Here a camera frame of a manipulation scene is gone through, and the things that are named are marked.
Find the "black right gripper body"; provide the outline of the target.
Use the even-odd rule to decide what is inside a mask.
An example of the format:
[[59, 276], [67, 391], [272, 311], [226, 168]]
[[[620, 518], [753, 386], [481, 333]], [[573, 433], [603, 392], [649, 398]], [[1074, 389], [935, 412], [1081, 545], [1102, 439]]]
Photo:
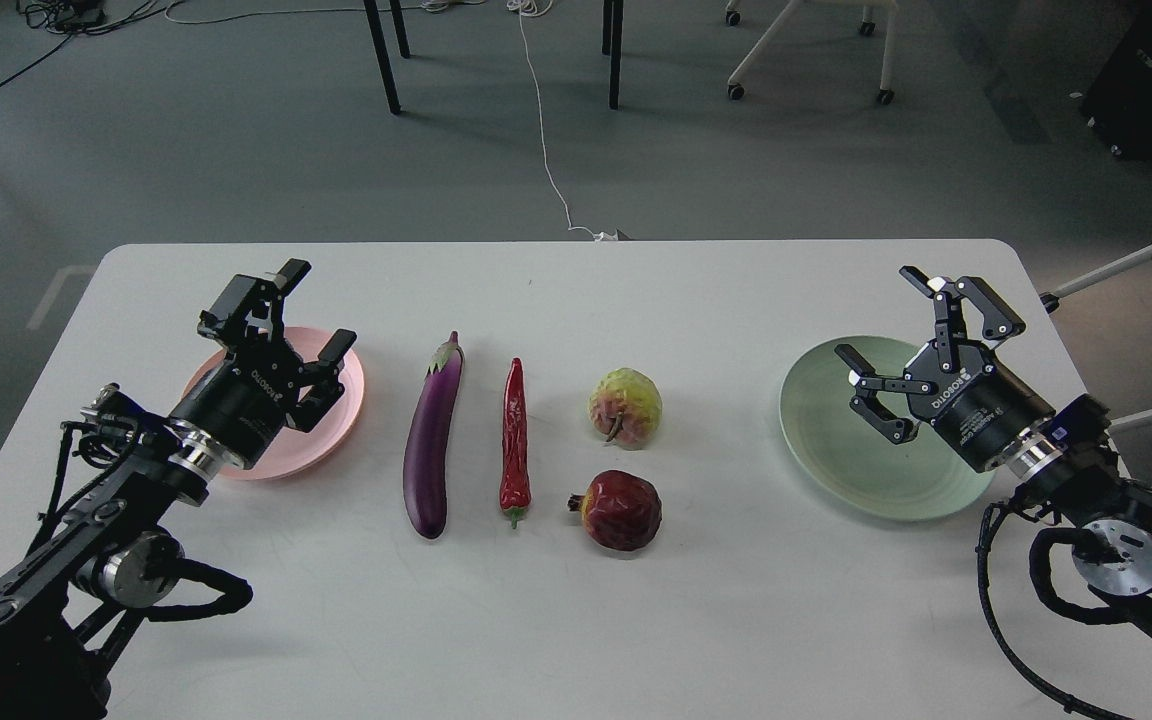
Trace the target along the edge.
[[909, 395], [916, 420], [935, 434], [973, 471], [1005, 464], [1005, 450], [1024, 430], [1036, 429], [1056, 414], [1038, 393], [996, 361], [982, 343], [957, 347], [958, 365], [946, 370], [931, 344], [910, 361], [916, 386], [929, 384], [929, 395]]

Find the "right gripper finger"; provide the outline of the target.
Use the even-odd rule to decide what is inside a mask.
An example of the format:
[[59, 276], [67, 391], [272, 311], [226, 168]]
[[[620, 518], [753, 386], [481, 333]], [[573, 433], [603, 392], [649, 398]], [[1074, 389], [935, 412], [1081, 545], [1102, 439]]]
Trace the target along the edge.
[[879, 376], [876, 369], [864, 359], [863, 356], [851, 344], [836, 344], [835, 354], [850, 370], [849, 382], [854, 388], [850, 400], [850, 409], [859, 415], [861, 419], [867, 420], [870, 427], [877, 430], [884, 439], [892, 445], [902, 445], [914, 441], [916, 437], [916, 423], [905, 416], [892, 414], [888, 407], [882, 406], [879, 393], [900, 393], [900, 395], [924, 395], [924, 381], [909, 381], [909, 379]]
[[[1018, 336], [1026, 324], [1007, 305], [987, 281], [975, 275], [957, 279], [929, 276], [914, 265], [901, 266], [899, 274], [915, 290], [932, 301], [933, 338], [929, 348], [934, 354], [938, 372], [983, 372], [996, 365], [995, 348], [1009, 338]], [[967, 328], [963, 306], [972, 305], [982, 319], [980, 338], [973, 340]]]

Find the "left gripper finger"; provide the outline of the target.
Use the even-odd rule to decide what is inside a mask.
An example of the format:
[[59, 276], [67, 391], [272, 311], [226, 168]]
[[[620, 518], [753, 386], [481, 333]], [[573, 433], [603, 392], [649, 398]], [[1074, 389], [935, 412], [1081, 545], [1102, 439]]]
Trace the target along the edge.
[[270, 276], [233, 275], [214, 304], [198, 314], [198, 336], [230, 351], [283, 340], [285, 300], [310, 272], [306, 260], [289, 259]]
[[344, 396], [347, 361], [357, 333], [347, 329], [289, 328], [285, 331], [282, 401], [285, 427], [310, 433]]

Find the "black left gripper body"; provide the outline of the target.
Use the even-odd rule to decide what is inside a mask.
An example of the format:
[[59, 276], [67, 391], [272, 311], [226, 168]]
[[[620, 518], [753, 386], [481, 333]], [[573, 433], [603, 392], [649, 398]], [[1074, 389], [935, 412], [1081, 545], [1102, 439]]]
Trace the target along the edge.
[[251, 469], [285, 429], [308, 432], [300, 416], [303, 364], [291, 344], [230, 353], [180, 397], [169, 427], [205, 434], [238, 468]]

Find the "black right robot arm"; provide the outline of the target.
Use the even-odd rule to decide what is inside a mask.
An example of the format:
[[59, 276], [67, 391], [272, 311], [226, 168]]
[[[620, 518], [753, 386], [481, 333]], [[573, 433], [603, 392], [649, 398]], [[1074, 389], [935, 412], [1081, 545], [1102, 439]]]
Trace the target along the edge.
[[850, 409], [893, 445], [932, 429], [973, 471], [1005, 468], [1010, 498], [983, 511], [975, 574], [996, 646], [1021, 679], [1068, 714], [1111, 711], [1061, 691], [1016, 655], [990, 597], [990, 555], [1005, 520], [1038, 525], [1028, 571], [1047, 611], [1082, 626], [1134, 626], [1152, 639], [1152, 488], [1126, 478], [1108, 438], [1108, 411], [1079, 395], [1056, 410], [996, 359], [996, 346], [1025, 323], [984, 279], [900, 274], [933, 306], [933, 336], [899, 376], [882, 376], [851, 344], [835, 354], [850, 370]]

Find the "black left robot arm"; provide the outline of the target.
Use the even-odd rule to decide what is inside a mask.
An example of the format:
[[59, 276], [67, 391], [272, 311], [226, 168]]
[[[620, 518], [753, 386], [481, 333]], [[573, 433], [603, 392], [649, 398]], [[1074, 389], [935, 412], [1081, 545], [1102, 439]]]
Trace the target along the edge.
[[310, 273], [238, 274], [197, 332], [221, 361], [168, 415], [116, 384], [61, 427], [50, 502], [18, 564], [0, 577], [0, 719], [103, 719], [109, 670], [143, 623], [242, 611], [247, 579], [184, 556], [161, 520], [198, 506], [225, 468], [251, 469], [282, 430], [311, 432], [343, 396], [355, 333], [335, 331], [306, 361], [283, 306]]

